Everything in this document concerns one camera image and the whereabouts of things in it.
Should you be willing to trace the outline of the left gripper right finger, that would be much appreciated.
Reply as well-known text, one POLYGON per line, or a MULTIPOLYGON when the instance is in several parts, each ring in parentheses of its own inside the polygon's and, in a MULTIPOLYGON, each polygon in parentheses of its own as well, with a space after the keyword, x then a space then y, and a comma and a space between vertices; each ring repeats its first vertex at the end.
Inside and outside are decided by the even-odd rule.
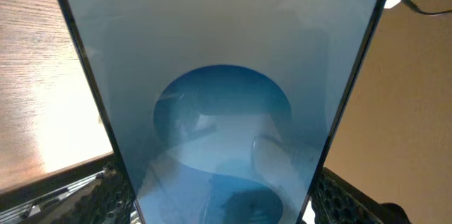
POLYGON ((322 169, 311 193, 315 224, 411 224, 395 203, 379 203, 328 168, 322 169))

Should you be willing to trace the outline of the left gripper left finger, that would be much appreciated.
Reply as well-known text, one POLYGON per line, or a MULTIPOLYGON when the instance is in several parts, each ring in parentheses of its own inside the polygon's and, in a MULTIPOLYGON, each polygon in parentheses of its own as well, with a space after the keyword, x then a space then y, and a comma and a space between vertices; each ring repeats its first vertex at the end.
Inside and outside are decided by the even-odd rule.
POLYGON ((114 155, 1 193, 1 222, 141 223, 135 194, 114 155))

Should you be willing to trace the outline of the blue Samsung Galaxy smartphone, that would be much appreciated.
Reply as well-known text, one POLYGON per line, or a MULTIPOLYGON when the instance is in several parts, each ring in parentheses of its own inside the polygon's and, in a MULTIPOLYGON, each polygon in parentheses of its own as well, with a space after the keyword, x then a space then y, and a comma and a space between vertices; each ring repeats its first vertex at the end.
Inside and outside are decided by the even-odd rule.
POLYGON ((58 0, 145 223, 296 223, 386 0, 58 0))

